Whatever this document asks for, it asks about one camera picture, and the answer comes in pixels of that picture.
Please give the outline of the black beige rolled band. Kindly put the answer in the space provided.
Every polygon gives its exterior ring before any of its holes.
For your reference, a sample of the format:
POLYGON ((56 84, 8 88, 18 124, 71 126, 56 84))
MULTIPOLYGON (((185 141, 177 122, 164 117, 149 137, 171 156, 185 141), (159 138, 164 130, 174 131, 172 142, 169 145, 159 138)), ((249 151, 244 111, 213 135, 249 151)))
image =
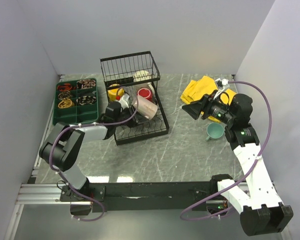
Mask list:
POLYGON ((97 102, 97 97, 94 95, 83 95, 76 99, 78 106, 93 105, 97 102))

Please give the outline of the red mug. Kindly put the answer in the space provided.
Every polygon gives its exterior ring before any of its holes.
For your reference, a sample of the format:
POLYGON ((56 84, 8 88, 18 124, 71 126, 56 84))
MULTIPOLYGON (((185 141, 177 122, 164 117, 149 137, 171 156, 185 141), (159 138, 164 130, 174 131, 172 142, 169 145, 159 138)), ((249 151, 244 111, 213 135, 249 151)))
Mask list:
POLYGON ((145 87, 140 88, 137 91, 137 95, 140 97, 143 97, 144 99, 146 99, 154 104, 157 104, 157 101, 154 99, 152 90, 150 90, 148 88, 145 88, 145 87))

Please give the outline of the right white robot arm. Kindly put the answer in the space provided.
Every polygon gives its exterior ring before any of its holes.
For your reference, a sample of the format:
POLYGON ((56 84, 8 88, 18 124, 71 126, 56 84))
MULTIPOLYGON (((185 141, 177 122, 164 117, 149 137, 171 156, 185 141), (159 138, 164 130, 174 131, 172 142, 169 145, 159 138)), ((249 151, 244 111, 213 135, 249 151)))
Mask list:
POLYGON ((210 180, 210 196, 192 204, 183 214, 214 198, 222 197, 239 213, 240 224, 247 236, 280 233, 294 213, 278 195, 262 157, 263 147, 250 124, 253 100, 237 93, 230 103, 223 103, 214 91, 200 100, 184 105, 182 109, 193 119, 214 117, 225 124, 224 134, 244 173, 248 193, 226 174, 215 175, 210 180))

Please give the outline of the green compartment tray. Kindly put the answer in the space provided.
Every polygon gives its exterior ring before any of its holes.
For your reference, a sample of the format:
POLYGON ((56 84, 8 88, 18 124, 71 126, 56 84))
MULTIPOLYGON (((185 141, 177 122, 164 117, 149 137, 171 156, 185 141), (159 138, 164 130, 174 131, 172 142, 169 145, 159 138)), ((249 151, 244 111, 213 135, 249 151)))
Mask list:
POLYGON ((55 87, 52 124, 89 124, 99 117, 95 78, 59 82, 55 87))

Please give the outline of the small teal cup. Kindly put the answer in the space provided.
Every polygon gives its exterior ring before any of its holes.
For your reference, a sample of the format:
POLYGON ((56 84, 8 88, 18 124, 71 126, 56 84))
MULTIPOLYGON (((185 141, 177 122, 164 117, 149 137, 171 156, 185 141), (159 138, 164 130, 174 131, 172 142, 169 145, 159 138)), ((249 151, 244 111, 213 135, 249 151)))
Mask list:
POLYGON ((224 134, 224 127, 216 122, 210 123, 206 128, 207 137, 206 140, 220 139, 224 134))

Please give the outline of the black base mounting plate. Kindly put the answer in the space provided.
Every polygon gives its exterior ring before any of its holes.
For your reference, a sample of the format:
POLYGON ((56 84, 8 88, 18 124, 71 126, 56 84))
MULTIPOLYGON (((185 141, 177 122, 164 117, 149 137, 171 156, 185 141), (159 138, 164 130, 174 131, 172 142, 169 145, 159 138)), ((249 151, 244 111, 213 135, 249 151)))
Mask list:
POLYGON ((107 211, 184 210, 212 193, 209 181, 91 183, 107 211))

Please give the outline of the folded yellow cloth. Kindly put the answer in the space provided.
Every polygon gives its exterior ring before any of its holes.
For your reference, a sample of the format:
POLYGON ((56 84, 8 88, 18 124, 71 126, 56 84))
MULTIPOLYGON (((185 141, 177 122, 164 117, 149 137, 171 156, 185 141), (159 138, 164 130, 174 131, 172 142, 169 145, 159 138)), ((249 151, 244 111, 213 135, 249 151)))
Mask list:
MULTIPOLYGON (((185 88, 185 90, 183 91, 183 93, 181 94, 180 99, 184 104, 188 105, 193 101, 200 100, 204 94, 208 94, 208 95, 212 94, 212 92, 217 89, 218 88, 215 83, 215 80, 205 75, 200 80, 191 80, 190 83, 185 88)), ((225 92, 228 94, 229 99, 224 93, 222 94, 220 99, 224 104, 226 103, 230 104, 233 97, 237 93, 232 89, 227 89, 225 92)), ((217 120, 212 116, 208 117, 208 119, 215 123, 220 123, 219 120, 217 120)))

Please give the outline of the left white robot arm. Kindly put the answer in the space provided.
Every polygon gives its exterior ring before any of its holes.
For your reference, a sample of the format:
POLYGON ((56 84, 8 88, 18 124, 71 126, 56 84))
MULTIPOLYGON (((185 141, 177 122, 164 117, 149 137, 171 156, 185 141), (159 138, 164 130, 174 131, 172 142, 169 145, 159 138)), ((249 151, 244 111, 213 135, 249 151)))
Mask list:
POLYGON ((90 181, 76 163, 82 143, 109 139, 117 127, 130 124, 137 109, 137 103, 124 108, 119 101, 110 102, 105 112, 92 123, 56 123, 41 145, 39 157, 69 184, 78 201, 84 201, 90 195, 90 181))

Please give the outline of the pink mug lilac inside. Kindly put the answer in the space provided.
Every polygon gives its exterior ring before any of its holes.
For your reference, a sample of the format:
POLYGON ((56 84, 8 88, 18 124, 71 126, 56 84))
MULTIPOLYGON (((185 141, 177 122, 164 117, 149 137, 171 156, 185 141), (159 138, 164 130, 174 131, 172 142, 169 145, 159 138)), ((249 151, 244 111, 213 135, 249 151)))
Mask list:
POLYGON ((142 96, 137 96, 132 102, 132 106, 139 114, 148 120, 152 120, 158 111, 158 106, 142 96))

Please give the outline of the black yellow rolled band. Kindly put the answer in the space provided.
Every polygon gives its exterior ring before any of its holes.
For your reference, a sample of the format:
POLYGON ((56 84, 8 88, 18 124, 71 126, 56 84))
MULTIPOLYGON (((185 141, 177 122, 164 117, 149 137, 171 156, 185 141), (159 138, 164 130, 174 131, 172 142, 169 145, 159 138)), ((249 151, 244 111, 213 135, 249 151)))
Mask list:
POLYGON ((64 99, 71 99, 73 97, 72 93, 70 91, 61 91, 58 95, 57 98, 59 100, 64 100, 64 99))

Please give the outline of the white floral mug green inside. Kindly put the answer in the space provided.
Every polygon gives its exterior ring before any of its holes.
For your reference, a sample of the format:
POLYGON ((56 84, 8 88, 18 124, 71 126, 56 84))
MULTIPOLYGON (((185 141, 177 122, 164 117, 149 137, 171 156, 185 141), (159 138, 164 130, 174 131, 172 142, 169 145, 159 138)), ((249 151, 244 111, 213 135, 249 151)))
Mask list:
POLYGON ((149 89, 153 94, 155 93, 155 90, 152 86, 151 82, 145 82, 145 83, 141 83, 142 81, 146 81, 146 80, 151 80, 152 76, 151 74, 146 71, 146 70, 139 70, 136 71, 133 75, 133 82, 137 83, 136 85, 133 86, 133 89, 137 92, 139 89, 141 88, 146 88, 149 89))

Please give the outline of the orange black rolled band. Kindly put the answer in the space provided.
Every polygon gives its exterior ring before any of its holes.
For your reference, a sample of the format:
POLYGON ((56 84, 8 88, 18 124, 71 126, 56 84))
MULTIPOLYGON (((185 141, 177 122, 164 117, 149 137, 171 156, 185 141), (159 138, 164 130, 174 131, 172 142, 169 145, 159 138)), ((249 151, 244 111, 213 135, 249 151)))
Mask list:
POLYGON ((73 85, 71 83, 64 83, 64 84, 58 85, 56 90, 59 92, 72 91, 73 85))

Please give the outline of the yellow mug black handle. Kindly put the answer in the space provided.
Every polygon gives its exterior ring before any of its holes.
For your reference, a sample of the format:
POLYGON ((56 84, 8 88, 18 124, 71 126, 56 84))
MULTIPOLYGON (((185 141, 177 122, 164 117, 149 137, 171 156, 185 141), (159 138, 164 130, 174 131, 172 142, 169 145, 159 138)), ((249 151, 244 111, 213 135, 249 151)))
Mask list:
POLYGON ((107 95, 108 95, 108 100, 110 102, 114 102, 116 100, 119 100, 124 94, 125 94, 125 90, 123 88, 120 88, 120 85, 115 83, 115 84, 112 84, 109 86, 110 88, 112 87, 116 87, 116 88, 113 88, 113 89, 109 89, 107 91, 107 95))

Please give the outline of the brown white rolled band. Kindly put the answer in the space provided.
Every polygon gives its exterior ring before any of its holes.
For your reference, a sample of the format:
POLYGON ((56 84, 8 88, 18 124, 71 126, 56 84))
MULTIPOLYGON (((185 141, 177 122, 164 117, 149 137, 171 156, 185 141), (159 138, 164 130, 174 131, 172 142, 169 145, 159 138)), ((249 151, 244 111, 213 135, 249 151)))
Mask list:
POLYGON ((95 79, 80 79, 77 81, 77 88, 78 89, 90 89, 96 86, 95 79))

